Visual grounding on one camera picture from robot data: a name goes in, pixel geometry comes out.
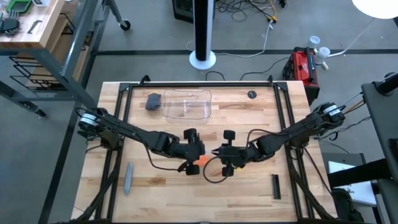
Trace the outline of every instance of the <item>concrete floor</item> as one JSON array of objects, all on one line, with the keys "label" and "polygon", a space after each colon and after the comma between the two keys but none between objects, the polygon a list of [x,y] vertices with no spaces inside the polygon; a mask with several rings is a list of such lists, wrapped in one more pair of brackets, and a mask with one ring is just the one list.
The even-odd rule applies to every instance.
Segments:
[{"label": "concrete floor", "polygon": [[[110,15],[101,43],[101,50],[182,50],[193,40],[191,24],[173,17],[171,0],[116,0],[123,17],[132,24],[132,32],[122,32]],[[293,49],[304,46],[311,35],[322,40],[322,46],[342,49],[371,20],[347,0],[290,1],[279,9],[279,22],[270,31],[267,49]],[[229,14],[216,13],[213,28],[213,49],[261,49],[267,23],[264,17],[248,11],[244,22],[235,22]],[[354,49],[397,49],[398,28],[392,20],[376,20]],[[219,56],[212,70],[224,73],[227,80],[238,80],[242,73],[261,71],[287,55],[260,55],[254,58]],[[319,99],[313,106],[326,101],[342,104],[360,92],[362,83],[380,80],[396,71],[398,55],[347,55],[328,60],[329,71],[318,69],[321,86]],[[20,88],[8,75],[15,74],[10,61],[0,57],[6,69],[1,78]],[[270,72],[281,78],[284,62]],[[194,70],[186,55],[179,56],[101,56],[91,73],[88,93],[98,99],[101,84],[106,81],[138,81],[144,75],[152,80],[204,80],[203,72]],[[253,75],[248,80],[265,80],[267,75]],[[209,80],[219,80],[217,76]],[[73,103],[37,103],[48,118],[34,114],[0,98],[0,220],[2,223],[37,223],[49,187]],[[351,113],[346,124],[368,116],[366,107]],[[350,152],[363,152],[367,161],[383,157],[376,133],[370,121],[339,135],[335,143]],[[62,174],[50,222],[67,221],[72,212],[80,172],[84,160],[84,139],[74,135],[68,160]],[[323,152],[340,152],[321,143]],[[367,221],[374,222],[364,210]]]}]

